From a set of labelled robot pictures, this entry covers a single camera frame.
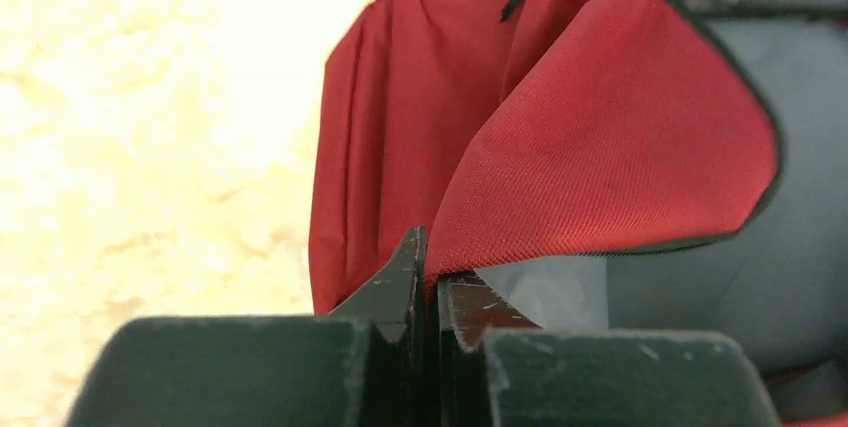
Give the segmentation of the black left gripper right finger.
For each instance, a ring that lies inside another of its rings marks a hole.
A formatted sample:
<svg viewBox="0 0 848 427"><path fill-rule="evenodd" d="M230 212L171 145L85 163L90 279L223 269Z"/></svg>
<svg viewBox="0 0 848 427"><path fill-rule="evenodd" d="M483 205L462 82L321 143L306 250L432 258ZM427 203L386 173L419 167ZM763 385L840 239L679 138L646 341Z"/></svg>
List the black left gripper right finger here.
<svg viewBox="0 0 848 427"><path fill-rule="evenodd" d="M711 332L545 330L475 274L437 287L446 426L776 426L758 373Z"/></svg>

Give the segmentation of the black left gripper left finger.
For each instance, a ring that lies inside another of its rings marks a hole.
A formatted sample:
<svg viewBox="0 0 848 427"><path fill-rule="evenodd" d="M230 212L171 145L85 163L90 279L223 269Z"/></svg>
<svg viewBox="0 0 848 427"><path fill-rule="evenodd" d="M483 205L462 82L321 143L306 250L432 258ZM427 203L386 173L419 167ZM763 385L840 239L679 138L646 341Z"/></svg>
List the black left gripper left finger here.
<svg viewBox="0 0 848 427"><path fill-rule="evenodd" d="M326 315L143 317L102 349L71 426L422 426L422 228Z"/></svg>

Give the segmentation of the red student backpack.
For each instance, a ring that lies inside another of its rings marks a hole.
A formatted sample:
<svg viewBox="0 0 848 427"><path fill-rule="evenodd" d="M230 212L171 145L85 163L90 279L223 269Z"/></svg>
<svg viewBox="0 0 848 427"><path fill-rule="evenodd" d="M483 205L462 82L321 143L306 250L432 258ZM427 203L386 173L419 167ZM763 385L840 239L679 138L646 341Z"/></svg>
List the red student backpack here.
<svg viewBox="0 0 848 427"><path fill-rule="evenodd" d="M328 314L426 234L545 330L711 332L776 426L847 422L847 0L374 0L324 76L309 234Z"/></svg>

